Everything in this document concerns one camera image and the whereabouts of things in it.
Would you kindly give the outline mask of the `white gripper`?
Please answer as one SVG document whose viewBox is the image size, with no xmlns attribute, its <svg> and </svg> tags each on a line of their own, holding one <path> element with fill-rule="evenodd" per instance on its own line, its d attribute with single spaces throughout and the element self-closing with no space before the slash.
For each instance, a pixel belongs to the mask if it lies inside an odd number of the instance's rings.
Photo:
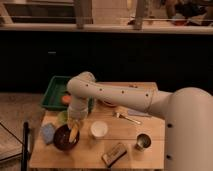
<svg viewBox="0 0 213 171">
<path fill-rule="evenodd" d="M 83 120 L 88 115 L 88 100 L 83 98 L 73 98 L 67 109 L 68 127 L 71 128 L 75 121 Z"/>
</svg>

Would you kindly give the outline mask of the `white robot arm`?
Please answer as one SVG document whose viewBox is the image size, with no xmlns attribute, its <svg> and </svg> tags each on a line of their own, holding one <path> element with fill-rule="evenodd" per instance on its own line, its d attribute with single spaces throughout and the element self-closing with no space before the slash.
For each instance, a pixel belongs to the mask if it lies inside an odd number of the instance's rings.
<svg viewBox="0 0 213 171">
<path fill-rule="evenodd" d="M 87 115 L 87 100 L 96 98 L 165 121 L 165 171 L 213 171 L 213 95 L 196 87 L 173 93 L 100 84 L 90 72 L 71 78 L 71 118 Z"/>
</svg>

